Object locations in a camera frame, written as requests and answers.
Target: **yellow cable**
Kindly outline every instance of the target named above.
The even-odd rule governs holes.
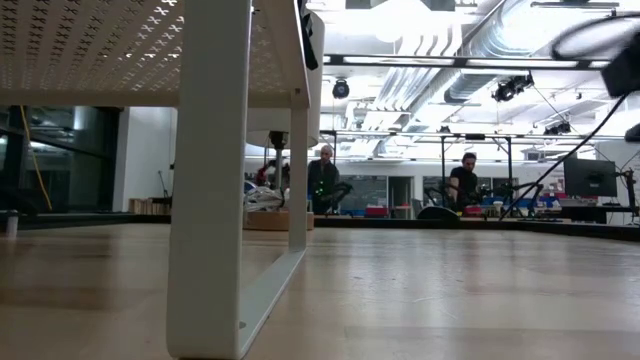
[[[22,114],[22,124],[24,124],[24,133],[27,135],[27,141],[29,142],[29,147],[31,147],[31,132],[29,132],[29,124],[27,124],[27,117],[24,114],[24,106],[20,105],[20,113]],[[31,153],[33,154],[33,166],[36,168],[36,174],[38,175],[38,181],[40,182],[40,189],[42,189],[42,193],[44,194],[44,198],[47,200],[47,207],[49,211],[53,210],[51,206],[51,200],[49,199],[49,194],[47,193],[47,189],[44,188],[44,182],[42,181],[42,175],[40,175],[40,168],[38,167],[38,159],[36,157],[36,152],[31,147]]]

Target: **wooden floor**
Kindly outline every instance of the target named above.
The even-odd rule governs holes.
[[[0,239],[0,359],[169,359],[168,236],[122,225]],[[243,284],[284,238],[245,234]],[[639,359],[639,339],[638,245],[317,229],[247,359]]]

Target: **man with glasses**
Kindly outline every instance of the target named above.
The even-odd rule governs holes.
[[[454,187],[449,188],[449,195],[455,200],[456,209],[462,211],[465,206],[473,203],[472,197],[476,193],[478,177],[473,173],[476,167],[476,155],[466,153],[462,157],[462,166],[451,170],[449,183]]]
[[[307,189],[311,194],[314,214],[326,214],[331,208],[330,196],[333,188],[340,179],[338,168],[331,163],[333,149],[325,145],[320,150],[320,160],[309,163],[309,175],[307,178]]]

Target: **computer monitor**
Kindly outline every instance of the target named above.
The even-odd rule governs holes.
[[[569,196],[618,196],[616,165],[611,161],[567,159],[565,193]]]

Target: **desk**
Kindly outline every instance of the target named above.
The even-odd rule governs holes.
[[[560,217],[573,221],[593,221],[598,224],[607,223],[607,213],[632,213],[628,206],[563,206]]]

